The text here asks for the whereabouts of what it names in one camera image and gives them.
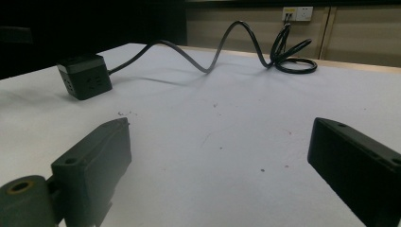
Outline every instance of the black cable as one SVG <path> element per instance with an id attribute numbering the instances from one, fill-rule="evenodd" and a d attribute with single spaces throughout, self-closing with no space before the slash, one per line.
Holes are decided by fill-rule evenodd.
<path id="1" fill-rule="evenodd" d="M 218 56 L 221 52 L 221 49 L 224 45 L 224 42 L 226 41 L 228 35 L 230 34 L 231 30 L 237 26 L 243 26 L 247 31 L 248 34 L 251 37 L 251 40 L 253 41 L 253 45 L 254 48 L 256 50 L 256 54 L 257 57 L 259 58 L 260 62 L 262 63 L 263 66 L 265 66 L 266 68 L 271 68 L 273 65 L 276 66 L 276 68 L 280 71 L 286 72 L 286 73 L 290 73 L 290 74 L 307 74 L 307 73 L 312 73 L 316 70 L 316 68 L 318 67 L 318 65 L 316 64 L 316 62 L 311 61 L 311 60 L 306 60 L 306 59 L 299 59 L 299 58 L 291 58 L 288 59 L 289 56 L 297 53 L 298 51 L 300 51 L 301 49 L 305 48 L 307 45 L 309 45 L 311 43 L 311 40 L 305 40 L 297 45 L 295 45 L 294 47 L 292 47 L 289 51 L 284 52 L 283 54 L 281 54 L 280 52 L 283 50 L 286 42 L 287 42 L 287 37 L 289 34 L 289 29 L 290 29 L 290 24 L 286 24 L 283 29 L 280 31 L 280 33 L 278 34 L 273 47 L 271 49 L 271 53 L 270 53 L 270 63 L 266 63 L 265 59 L 263 58 L 263 54 L 262 54 L 262 50 L 260 49 L 259 43 L 256 40 L 255 35 L 253 34 L 253 31 L 251 30 L 250 26 L 248 26 L 248 24 L 246 24 L 245 22 L 242 21 L 235 21 L 233 22 L 226 30 L 226 32 L 223 35 L 223 38 L 221 39 L 220 44 L 218 45 L 218 50 L 216 52 L 215 57 L 213 58 L 212 63 L 210 64 L 210 66 L 208 68 L 203 68 L 201 65 L 199 65 L 194 59 L 192 59 L 188 54 L 186 54 L 183 50 L 181 50 L 177 45 L 172 44 L 171 42 L 168 41 L 154 41 L 151 44 L 146 45 L 138 54 L 136 54 L 132 59 L 130 59 L 129 61 L 115 67 L 112 70 L 109 70 L 109 75 L 127 67 L 128 65 L 130 65 L 131 63 L 133 63 L 134 61 L 138 60 L 142 55 L 144 55 L 151 47 L 153 47 L 156 44 L 164 44 L 167 45 L 169 47 L 171 47 L 172 49 L 174 49 L 175 51 L 177 51 L 179 54 L 181 54 L 183 57 L 185 57 L 189 62 L 191 62 L 197 69 L 199 69 L 200 71 L 202 71 L 203 73 L 210 73 L 212 72 L 213 68 L 216 65 L 216 62 L 218 60 Z M 285 62 L 303 62 L 306 64 L 311 65 L 310 68 L 307 69 L 302 69 L 302 70 L 298 70 L 298 69 L 288 69 L 286 67 L 283 66 L 283 63 Z"/>

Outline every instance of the table surface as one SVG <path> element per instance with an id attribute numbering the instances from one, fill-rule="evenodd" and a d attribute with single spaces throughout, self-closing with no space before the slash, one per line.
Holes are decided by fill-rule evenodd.
<path id="1" fill-rule="evenodd" d="M 113 68 L 142 47 L 100 55 Z M 187 52 L 205 66 L 214 55 Z M 363 226 L 306 155 L 315 117 L 401 151 L 401 74 L 375 71 L 289 75 L 223 52 L 204 75 L 155 46 L 112 75 L 110 92 L 84 101 L 67 94 L 56 67 L 4 79 L 0 184 L 50 177 L 90 131 L 127 117 L 132 163 L 102 226 Z"/>

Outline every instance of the power socket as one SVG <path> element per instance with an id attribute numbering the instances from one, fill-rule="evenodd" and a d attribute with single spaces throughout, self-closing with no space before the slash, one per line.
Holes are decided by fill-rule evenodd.
<path id="1" fill-rule="evenodd" d="M 289 21 L 295 21 L 297 17 L 297 9 L 296 7 L 285 7 L 283 8 L 283 15 L 281 17 L 282 21 L 286 20 L 286 17 Z"/>
<path id="2" fill-rule="evenodd" d="M 103 57 L 84 55 L 57 64 L 65 88 L 71 96 L 85 100 L 112 90 Z"/>
<path id="3" fill-rule="evenodd" d="M 310 21 L 313 7 L 298 7 L 295 21 Z"/>

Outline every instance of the beige wall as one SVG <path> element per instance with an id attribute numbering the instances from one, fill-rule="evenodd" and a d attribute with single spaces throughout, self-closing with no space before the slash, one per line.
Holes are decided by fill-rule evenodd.
<path id="1" fill-rule="evenodd" d="M 243 20 L 269 54 L 283 26 L 282 8 L 188 9 L 186 14 L 188 45 L 198 47 L 217 48 L 230 23 Z M 298 56 L 401 67 L 400 15 L 401 6 L 314 8 L 311 22 L 291 23 L 288 47 L 310 38 L 312 44 Z M 240 27 L 233 30 L 224 49 L 254 52 Z"/>
<path id="2" fill-rule="evenodd" d="M 273 9 L 188 9 L 188 45 L 217 48 L 227 27 L 236 20 L 247 22 L 256 35 L 264 54 L 269 54 L 272 43 L 283 27 L 282 8 Z M 292 23 L 288 47 L 305 39 L 312 44 L 300 52 L 300 56 L 317 58 L 319 35 L 322 31 L 323 8 L 314 10 L 311 22 Z M 224 49 L 254 52 L 253 43 L 246 30 L 236 27 L 229 36 Z"/>
<path id="3" fill-rule="evenodd" d="M 337 8 L 322 59 L 401 67 L 401 6 Z"/>

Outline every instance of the dark background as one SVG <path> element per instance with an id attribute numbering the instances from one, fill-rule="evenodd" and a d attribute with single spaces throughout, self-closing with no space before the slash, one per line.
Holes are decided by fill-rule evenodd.
<path id="1" fill-rule="evenodd" d="M 230 0 L 230 1 L 188 1 L 188 8 L 258 8 L 258 7 L 338 7 L 396 5 L 401 0 Z"/>
<path id="2" fill-rule="evenodd" d="M 0 26 L 29 27 L 33 44 L 0 42 L 0 79 L 127 43 L 186 44 L 184 0 L 82 2 L 1 3 Z"/>

